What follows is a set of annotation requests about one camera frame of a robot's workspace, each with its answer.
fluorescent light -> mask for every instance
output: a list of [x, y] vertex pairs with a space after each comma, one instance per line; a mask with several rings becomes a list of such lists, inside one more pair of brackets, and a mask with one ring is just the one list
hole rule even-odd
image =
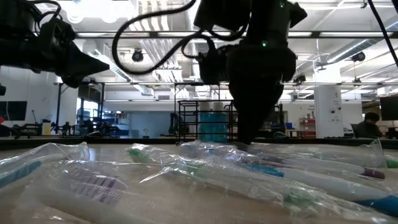
[[309, 97], [309, 96], [312, 96], [313, 95], [313, 93], [309, 93], [309, 94], [307, 94], [307, 95], [305, 95], [305, 96], [299, 96], [299, 98], [307, 98], [307, 97]]
[[172, 82], [139, 82], [137, 85], [174, 85]]
[[129, 100], [105, 100], [106, 102], [128, 102]]
[[320, 37], [383, 37], [382, 32], [321, 32]]
[[[109, 38], [112, 39], [115, 35], [116, 32], [77, 32], [76, 33], [78, 37], [80, 38]], [[121, 35], [121, 38], [129, 38], [129, 37], [136, 37], [136, 38], [145, 38], [149, 37], [148, 32], [132, 32], [132, 31], [126, 31], [123, 32]]]
[[283, 94], [289, 94], [289, 93], [293, 93], [294, 90], [284, 90]]
[[194, 34], [195, 32], [158, 32], [159, 37], [186, 37]]
[[174, 100], [129, 100], [130, 102], [161, 102], [161, 101], [166, 101], [166, 102], [171, 102]]
[[105, 85], [131, 85], [131, 83], [110, 82], [110, 83], [105, 83]]
[[302, 92], [302, 91], [304, 91], [304, 90], [307, 90], [307, 89], [309, 89], [309, 88], [313, 88], [313, 86], [307, 86], [307, 87], [305, 87], [304, 89], [299, 90], [298, 93], [300, 93], [300, 92]]
[[309, 37], [312, 32], [289, 32], [289, 37]]

computer monitor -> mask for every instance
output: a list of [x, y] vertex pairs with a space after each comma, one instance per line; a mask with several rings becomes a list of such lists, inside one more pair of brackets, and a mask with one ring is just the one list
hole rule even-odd
[[398, 120], [398, 96], [380, 97], [380, 105], [383, 121]]
[[6, 121], [25, 121], [26, 109], [27, 101], [0, 101], [0, 116]]

duct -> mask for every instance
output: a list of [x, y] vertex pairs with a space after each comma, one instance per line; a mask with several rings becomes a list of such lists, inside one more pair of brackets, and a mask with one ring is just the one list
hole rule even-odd
[[[92, 48], [92, 43], [86, 41], [85, 44], [88, 44], [87, 47]], [[134, 80], [128, 75], [126, 74], [124, 71], [122, 71], [118, 66], [116, 66], [116, 64], [111, 60], [111, 50], [109, 49], [109, 47], [104, 44], [102, 48], [97, 48], [93, 54], [90, 54], [92, 57], [97, 58], [98, 60], [109, 64], [109, 69], [119, 75], [120, 77], [124, 78], [127, 82], [133, 82]], [[134, 87], [139, 90], [141, 92], [141, 94], [143, 96], [154, 96], [154, 90], [151, 88], [148, 88], [146, 86], [142, 86], [142, 85], [134, 85]]]
[[[160, 10], [162, 10], [162, 11], [164, 11], [164, 10], [167, 10], [168, 8], [167, 8], [167, 0], [160, 0]], [[166, 31], [169, 31], [170, 29], [169, 29], [169, 23], [168, 23], [168, 21], [167, 21], [167, 16], [166, 15], [163, 15], [161, 18], [160, 18], [160, 24], [162, 25], [162, 27], [163, 27], [163, 30], [166, 30]], [[169, 46], [167, 49], [171, 49], [171, 48], [173, 48], [173, 42], [172, 42], [172, 40], [170, 40], [170, 39], [167, 39], [167, 40], [165, 40], [166, 42], [167, 42], [167, 45]], [[174, 63], [174, 67], [175, 68], [178, 68], [178, 61], [177, 61], [177, 57], [173, 54], [173, 56], [172, 56], [172, 61], [173, 61], [173, 63]]]
[[[151, 4], [151, 11], [152, 11], [152, 12], [157, 12], [157, 11], [159, 10], [159, 9], [158, 9], [158, 4], [157, 4], [157, 0], [150, 0], [150, 4]], [[142, 2], [142, 8], [143, 8], [143, 10], [144, 10], [144, 9], [147, 10], [147, 7], [148, 7], [147, 1], [146, 1], [146, 0], [143, 0], [143, 2]], [[157, 17], [153, 17], [153, 18], [151, 19], [151, 24], [152, 24], [152, 26], [154, 27], [155, 30], [160, 30]], [[170, 44], [170, 42], [165, 42], [165, 40], [153, 40], [153, 41], [156, 42], [156, 44], [158, 45], [158, 48], [159, 48], [159, 50], [160, 50], [160, 55], [161, 55], [162, 57], [164, 57], [164, 56], [167, 54], [167, 52], [173, 47], [173, 46]], [[176, 58], [175, 58], [174, 55], [172, 55], [171, 58], [170, 58], [167, 62], [169, 63], [169, 65], [172, 65], [173, 67], [175, 67], [176, 65], [178, 66], [177, 60], [176, 60]]]
[[[199, 8], [200, 5], [200, 0], [197, 0], [197, 3], [194, 4], [190, 9], [187, 10], [187, 13], [185, 13], [186, 15], [186, 23], [188, 24], [188, 29], [189, 30], [193, 30], [193, 21], [195, 20], [195, 16], [197, 13], [197, 10]], [[192, 51], [192, 55], [196, 55], [198, 52], [198, 47], [196, 44], [191, 44], [191, 51]], [[199, 65], [197, 65], [198, 68], [195, 68], [194, 63], [192, 63], [192, 68], [191, 68], [191, 76], [196, 76], [197, 78], [200, 77], [200, 72], [199, 72]]]
[[[137, 17], [138, 16], [138, 0], [130, 0], [131, 5], [132, 5], [132, 17], [128, 18], [128, 19], [132, 19], [133, 17]], [[132, 31], [138, 30], [138, 31], [143, 31], [142, 26], [139, 22], [135, 22], [134, 24], [131, 24], [129, 26], [129, 28]], [[140, 40], [139, 41], [140, 45], [143, 46], [143, 48], [145, 49], [145, 51], [148, 53], [149, 58], [153, 61], [156, 62], [157, 59], [154, 57], [153, 54], [153, 50], [151, 49], [150, 44], [146, 41], [146, 40]]]
[[[142, 14], [148, 13], [147, 0], [141, 0], [141, 4], [142, 4]], [[142, 26], [144, 27], [144, 30], [150, 30], [148, 19], [143, 19], [141, 22], [142, 22]], [[160, 47], [155, 47], [156, 45], [160, 46], [160, 44], [156, 40], [147, 40], [147, 43], [148, 43], [148, 45], [150, 45], [150, 49], [151, 49], [154, 57], [156, 58], [154, 63], [162, 60], [162, 52], [159, 52]]]
[[[398, 29], [398, 16], [394, 16], [384, 24], [388, 32], [396, 31]], [[327, 56], [326, 61], [328, 63], [342, 61], [348, 57], [360, 53], [361, 51], [377, 44], [380, 41], [382, 41], [382, 39], [354, 40], [348, 45]]]

black cable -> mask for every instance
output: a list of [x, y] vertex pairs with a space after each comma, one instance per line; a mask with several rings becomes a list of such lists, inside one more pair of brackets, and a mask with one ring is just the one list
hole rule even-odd
[[243, 34], [245, 33], [246, 29], [248, 28], [249, 25], [249, 19], [248, 19], [248, 23], [246, 23], [246, 25], [244, 25], [241, 30], [239, 30], [236, 33], [232, 33], [229, 36], [223, 36], [223, 35], [219, 35], [217, 34], [215, 31], [213, 30], [209, 30], [209, 34], [211, 34], [213, 37], [216, 37], [219, 40], [223, 40], [223, 41], [234, 41], [234, 40], [238, 40], [239, 38], [241, 38], [243, 36]]
[[[43, 13], [43, 14], [41, 14], [41, 15], [38, 15], [38, 16], [37, 16], [37, 15], [33, 15], [32, 12], [35, 11], [33, 5], [35, 5], [35, 4], [42, 4], [42, 3], [53, 4], [53, 5], [55, 5], [55, 6], [57, 7], [57, 10], [45, 12], [45, 13]], [[36, 0], [36, 1], [29, 1], [29, 2], [28, 2], [28, 6], [29, 6], [29, 9], [30, 9], [30, 13], [31, 13], [32, 16], [34, 17], [34, 21], [35, 21], [35, 23], [34, 23], [34, 29], [35, 29], [36, 34], [39, 33], [39, 32], [37, 31], [37, 28], [39, 28], [39, 30], [40, 30], [40, 28], [41, 28], [40, 23], [42, 22], [42, 20], [43, 20], [46, 16], [53, 14], [53, 16], [52, 16], [51, 19], [56, 18], [57, 16], [59, 16], [60, 19], [63, 20], [62, 16], [60, 15], [61, 10], [62, 10], [61, 5], [60, 5], [58, 2], [56, 2], [56, 1], [51, 1], [51, 0]]]
[[153, 72], [154, 70], [156, 70], [157, 68], [159, 68], [163, 63], [165, 63], [165, 62], [174, 54], [175, 51], [178, 50], [178, 48], [180, 48], [180, 47], [185, 43], [185, 41], [191, 40], [191, 39], [192, 39], [192, 36], [194, 36], [195, 34], [190, 35], [190, 36], [188, 36], [188, 37], [185, 37], [185, 38], [182, 39], [180, 42], [178, 42], [178, 43], [177, 43], [174, 47], [172, 47], [172, 49], [164, 56], [164, 58], [162, 58], [162, 60], [160, 60], [159, 62], [157, 62], [157, 64], [156, 64], [154, 67], [152, 67], [152, 68], [150, 68], [150, 69], [148, 69], [148, 70], [145, 70], [145, 71], [140, 71], [140, 72], [138, 72], [138, 71], [132, 71], [132, 70], [126, 68], [126, 67], [125, 67], [124, 65], [122, 65], [122, 63], [120, 62], [119, 55], [118, 55], [118, 43], [119, 43], [119, 40], [120, 40], [120, 37], [121, 37], [122, 33], [123, 33], [130, 25], [132, 25], [132, 24], [135, 23], [135, 22], [138, 22], [138, 21], [143, 20], [143, 19], [148, 19], [148, 18], [150, 18], [150, 17], [164, 16], [164, 15], [170, 15], [170, 14], [180, 13], [180, 12], [183, 12], [183, 11], [186, 11], [186, 10], [190, 9], [195, 3], [196, 3], [196, 0], [191, 0], [188, 4], [182, 6], [182, 7], [178, 8], [178, 9], [170, 9], [170, 10], [164, 10], [164, 11], [159, 11], [159, 12], [151, 12], [151, 13], [147, 13], [147, 14], [144, 14], [144, 15], [137, 16], [137, 17], [135, 17], [135, 18], [133, 18], [133, 19], [131, 19], [131, 20], [125, 22], [125, 23], [118, 29], [118, 31], [116, 32], [116, 35], [114, 36], [113, 42], [112, 42], [112, 57], [113, 57], [113, 60], [114, 60], [115, 64], [116, 64], [122, 71], [124, 71], [124, 72], [126, 72], [126, 73], [128, 73], [128, 74], [132, 74], [132, 75], [145, 75], [145, 74], [148, 74], [148, 73], [150, 73], [150, 72]]
[[202, 34], [202, 30], [199, 30], [198, 32], [196, 32], [194, 35], [191, 36], [190, 40], [186, 40], [185, 43], [181, 46], [181, 52], [182, 54], [189, 58], [189, 59], [196, 59], [198, 57], [198, 55], [187, 55], [185, 53], [185, 48], [187, 47], [187, 45], [189, 44], [189, 42], [193, 39], [204, 39], [207, 42], [207, 45], [209, 46], [209, 51], [208, 52], [215, 52], [216, 50], [216, 45], [214, 44], [213, 40], [211, 39], [211, 37], [207, 36], [207, 35], [203, 35]]
[[374, 17], [375, 17], [376, 20], [377, 20], [377, 23], [378, 23], [379, 26], [380, 26], [381, 32], [383, 33], [384, 39], [386, 40], [388, 49], [389, 49], [390, 52], [391, 52], [392, 58], [394, 59], [396, 65], [397, 65], [397, 67], [398, 67], [398, 58], [397, 58], [397, 54], [396, 54], [396, 51], [394, 50], [394, 48], [392, 47], [390, 38], [389, 38], [389, 36], [388, 36], [388, 33], [387, 33], [386, 28], [384, 27], [383, 21], [381, 20], [380, 15], [379, 15], [379, 13], [378, 13], [377, 10], [376, 10], [376, 7], [374, 7], [373, 0], [368, 0], [368, 3], [369, 3], [369, 6], [371, 7], [371, 10], [372, 10], [373, 14], [374, 14]]
[[398, 1], [397, 0], [391, 0], [392, 4], [394, 5], [394, 8], [396, 9], [397, 13], [398, 13]]

white pillar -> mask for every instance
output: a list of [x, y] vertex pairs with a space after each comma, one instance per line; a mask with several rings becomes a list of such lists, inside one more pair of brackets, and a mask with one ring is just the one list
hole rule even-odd
[[[341, 82], [340, 68], [337, 65], [324, 66], [325, 70], [315, 69], [314, 81], [320, 83]], [[315, 124], [317, 138], [343, 137], [343, 113], [340, 86], [316, 86]]]

